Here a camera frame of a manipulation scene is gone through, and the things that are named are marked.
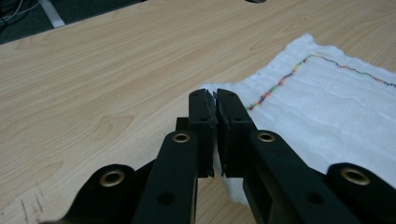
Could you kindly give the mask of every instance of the screw hole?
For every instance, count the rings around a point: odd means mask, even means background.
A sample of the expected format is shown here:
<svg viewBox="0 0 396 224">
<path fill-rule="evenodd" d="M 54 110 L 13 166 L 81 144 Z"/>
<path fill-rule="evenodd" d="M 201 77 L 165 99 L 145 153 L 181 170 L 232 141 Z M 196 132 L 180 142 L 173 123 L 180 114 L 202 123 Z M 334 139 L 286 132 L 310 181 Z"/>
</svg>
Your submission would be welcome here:
<svg viewBox="0 0 396 224">
<path fill-rule="evenodd" d="M 257 138 L 259 138 L 259 140 L 263 141 L 263 142 L 274 142 L 275 141 L 275 137 L 273 135 L 271 135 L 270 133 L 259 133 L 257 135 Z"/>
<path fill-rule="evenodd" d="M 259 4 L 259 3 L 264 3 L 266 0 L 245 0 L 245 1 L 247 1 L 249 3 Z"/>
<path fill-rule="evenodd" d="M 122 182 L 125 178 L 125 174 L 122 170 L 111 170 L 107 171 L 102 177 L 100 178 L 100 184 L 105 188 L 110 188 L 117 186 Z"/>
<path fill-rule="evenodd" d="M 341 176 L 357 185 L 365 186 L 370 184 L 370 178 L 367 175 L 353 168 L 343 168 L 341 170 Z"/>
<path fill-rule="evenodd" d="M 173 136 L 173 140 L 177 143 L 185 143 L 190 140 L 190 136 L 185 133 L 177 133 Z"/>
<path fill-rule="evenodd" d="M 165 205 L 165 206 L 171 204 L 174 200 L 175 200 L 175 196 L 171 192 L 162 192 L 157 197 L 157 202 L 160 205 Z"/>
<path fill-rule="evenodd" d="M 317 192 L 314 191 L 309 191 L 306 193 L 305 198 L 310 202 L 314 204 L 323 204 L 324 203 L 324 198 L 318 194 Z"/>
</svg>

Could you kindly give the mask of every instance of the gray carpet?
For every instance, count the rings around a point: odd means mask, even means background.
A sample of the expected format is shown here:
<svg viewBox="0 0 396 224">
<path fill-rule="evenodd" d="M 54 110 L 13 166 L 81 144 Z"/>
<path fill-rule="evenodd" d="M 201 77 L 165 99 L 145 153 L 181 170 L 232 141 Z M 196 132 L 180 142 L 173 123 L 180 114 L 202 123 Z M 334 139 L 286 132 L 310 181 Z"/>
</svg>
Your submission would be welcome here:
<svg viewBox="0 0 396 224">
<path fill-rule="evenodd" d="M 52 28 L 38 0 L 23 0 L 19 13 L 31 7 L 28 12 L 17 14 L 11 19 L 21 0 L 0 0 L 0 44 L 35 35 Z M 86 20 L 122 7 L 141 2 L 141 0 L 51 0 L 64 23 Z"/>
</svg>

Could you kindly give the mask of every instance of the white towel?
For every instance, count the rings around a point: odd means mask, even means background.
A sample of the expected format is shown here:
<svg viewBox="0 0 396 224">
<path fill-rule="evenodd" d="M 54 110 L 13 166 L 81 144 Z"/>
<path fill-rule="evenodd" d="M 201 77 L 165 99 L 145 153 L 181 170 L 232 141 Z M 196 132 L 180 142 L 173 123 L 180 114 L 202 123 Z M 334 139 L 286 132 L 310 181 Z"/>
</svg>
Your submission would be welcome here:
<svg viewBox="0 0 396 224">
<path fill-rule="evenodd" d="M 350 162 L 396 188 L 395 73 L 305 34 L 245 80 L 202 88 L 237 93 L 257 128 L 280 134 L 311 168 L 326 174 Z M 232 198 L 246 203 L 242 182 L 227 182 Z"/>
</svg>

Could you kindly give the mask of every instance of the multicolored thread line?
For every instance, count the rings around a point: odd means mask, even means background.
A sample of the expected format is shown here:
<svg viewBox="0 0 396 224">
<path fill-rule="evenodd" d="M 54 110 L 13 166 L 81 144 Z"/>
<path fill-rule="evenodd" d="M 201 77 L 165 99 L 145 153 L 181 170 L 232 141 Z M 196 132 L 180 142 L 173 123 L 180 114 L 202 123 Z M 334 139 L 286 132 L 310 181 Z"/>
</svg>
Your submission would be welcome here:
<svg viewBox="0 0 396 224">
<path fill-rule="evenodd" d="M 325 60 L 326 62 L 329 62 L 329 63 L 334 63 L 334 64 L 337 66 L 337 68 L 340 68 L 340 69 L 347 69 L 347 70 L 352 71 L 352 72 L 355 72 L 355 73 L 357 73 L 357 74 L 359 74 L 359 75 L 368 76 L 368 77 L 372 78 L 373 80 L 375 80 L 375 81 L 377 81 L 377 82 L 383 83 L 383 84 L 386 85 L 386 86 L 391 86 L 391 87 L 396 88 L 396 84 L 387 82 L 387 81 L 385 81 L 385 80 L 382 80 L 382 79 L 380 79 L 380 78 L 378 78 L 378 77 L 373 76 L 373 75 L 370 74 L 370 73 L 361 72 L 361 71 L 359 71 L 359 70 L 357 70 L 357 69 L 355 69 L 355 68 L 351 68 L 351 67 L 346 66 L 346 65 L 341 65 L 341 64 L 339 64 L 338 62 L 333 61 L 333 60 L 328 59 L 328 58 L 325 58 L 325 57 L 323 57 L 323 56 L 321 56 L 321 55 L 310 54 L 310 55 L 308 55 L 306 58 L 304 58 L 301 62 L 297 63 L 297 64 L 294 66 L 293 70 L 292 70 L 289 74 L 283 76 L 275 86 L 271 87 L 270 90 L 268 90 L 265 94 L 263 94 L 262 96 L 260 96 L 260 100 L 259 100 L 258 102 L 254 103 L 254 104 L 252 104 L 252 105 L 250 105 L 250 106 L 247 106 L 246 109 L 247 109 L 247 110 L 253 110 L 254 107 L 255 107 L 256 105 L 261 105 L 262 102 L 263 102 L 268 96 L 270 96 L 271 93 L 272 93 L 274 90 L 276 90 L 278 87 L 280 87 L 280 86 L 283 85 L 283 83 L 285 82 L 285 80 L 286 80 L 288 77 L 294 76 L 295 73 L 297 72 L 297 70 L 301 67 L 301 65 L 305 64 L 309 59 L 311 59 L 311 58 L 313 58 L 313 57 L 323 59 L 323 60 Z"/>
</svg>

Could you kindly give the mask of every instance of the wood grain surface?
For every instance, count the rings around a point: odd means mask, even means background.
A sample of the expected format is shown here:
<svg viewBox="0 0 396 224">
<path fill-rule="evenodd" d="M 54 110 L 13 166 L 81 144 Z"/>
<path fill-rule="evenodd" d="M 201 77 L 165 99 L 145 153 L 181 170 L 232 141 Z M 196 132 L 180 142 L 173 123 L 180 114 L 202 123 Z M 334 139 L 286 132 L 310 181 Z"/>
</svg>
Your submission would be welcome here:
<svg viewBox="0 0 396 224">
<path fill-rule="evenodd" d="M 390 0 L 148 0 L 0 46 L 0 223 L 60 218 L 97 169 L 153 160 L 191 91 L 303 33 L 396 71 Z M 197 223 L 254 223 L 218 178 L 199 183 Z"/>
</svg>

